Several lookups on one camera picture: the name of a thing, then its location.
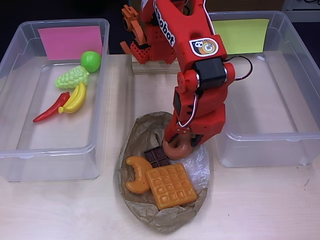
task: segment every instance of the crumpled paper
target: crumpled paper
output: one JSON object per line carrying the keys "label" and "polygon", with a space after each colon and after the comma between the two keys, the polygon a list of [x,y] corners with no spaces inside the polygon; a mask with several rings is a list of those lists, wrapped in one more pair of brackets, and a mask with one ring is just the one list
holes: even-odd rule
{"label": "crumpled paper", "polygon": [[117,165],[119,191],[125,204],[138,220],[162,233],[175,231],[197,214],[207,196],[210,178],[209,153],[201,145],[187,158],[170,160],[170,164],[184,165],[198,196],[195,202],[159,211],[150,190],[143,194],[127,190],[126,182],[134,181],[135,173],[126,164],[126,159],[131,156],[145,157],[145,151],[160,146],[171,117],[167,112],[153,112],[138,118],[121,149]]}

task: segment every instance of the pink sticky note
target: pink sticky note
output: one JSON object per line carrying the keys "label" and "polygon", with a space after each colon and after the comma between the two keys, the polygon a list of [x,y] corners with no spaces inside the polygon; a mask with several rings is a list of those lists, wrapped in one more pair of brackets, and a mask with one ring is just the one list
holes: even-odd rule
{"label": "pink sticky note", "polygon": [[38,29],[49,60],[80,59],[86,51],[102,55],[99,26],[71,26]]}

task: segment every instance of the toy donut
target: toy donut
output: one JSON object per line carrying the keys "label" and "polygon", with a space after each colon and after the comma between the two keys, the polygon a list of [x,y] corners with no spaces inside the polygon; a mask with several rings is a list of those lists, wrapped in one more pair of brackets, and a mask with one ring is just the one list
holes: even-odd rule
{"label": "toy donut", "polygon": [[194,148],[191,146],[191,134],[180,134],[172,142],[168,143],[163,139],[162,148],[167,157],[171,160],[179,160],[188,157]]}

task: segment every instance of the orange waffle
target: orange waffle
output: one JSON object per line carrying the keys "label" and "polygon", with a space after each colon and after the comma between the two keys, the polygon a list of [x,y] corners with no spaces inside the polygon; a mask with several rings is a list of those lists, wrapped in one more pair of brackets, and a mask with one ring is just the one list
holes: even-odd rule
{"label": "orange waffle", "polygon": [[152,168],[147,170],[145,175],[159,210],[191,203],[197,199],[182,163]]}

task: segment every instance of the yellow banana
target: yellow banana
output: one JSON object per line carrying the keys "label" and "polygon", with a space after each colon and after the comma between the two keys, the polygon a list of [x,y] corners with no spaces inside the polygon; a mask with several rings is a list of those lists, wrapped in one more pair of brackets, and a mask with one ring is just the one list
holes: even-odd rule
{"label": "yellow banana", "polygon": [[84,83],[81,81],[75,90],[71,94],[66,103],[58,108],[58,112],[72,114],[78,111],[86,100],[87,89]]}

